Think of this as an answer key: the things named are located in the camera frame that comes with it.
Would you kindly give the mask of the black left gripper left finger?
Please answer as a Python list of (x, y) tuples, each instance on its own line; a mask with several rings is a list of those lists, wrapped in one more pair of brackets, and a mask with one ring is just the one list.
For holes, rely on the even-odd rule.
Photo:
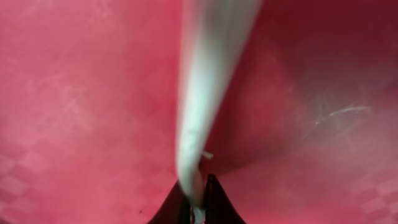
[(191, 224), (191, 206), (178, 181), (149, 224)]

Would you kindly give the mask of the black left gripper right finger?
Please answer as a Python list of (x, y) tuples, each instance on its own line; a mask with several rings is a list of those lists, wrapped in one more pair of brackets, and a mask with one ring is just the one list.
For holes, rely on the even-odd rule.
[(214, 174), (207, 177), (204, 207), (205, 224), (246, 224)]

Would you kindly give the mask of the white plastic fork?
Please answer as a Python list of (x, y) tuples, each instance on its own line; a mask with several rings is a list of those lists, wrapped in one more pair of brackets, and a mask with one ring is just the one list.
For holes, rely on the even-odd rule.
[(262, 3), (183, 2), (175, 168), (194, 223), (205, 221), (205, 186), (199, 163)]

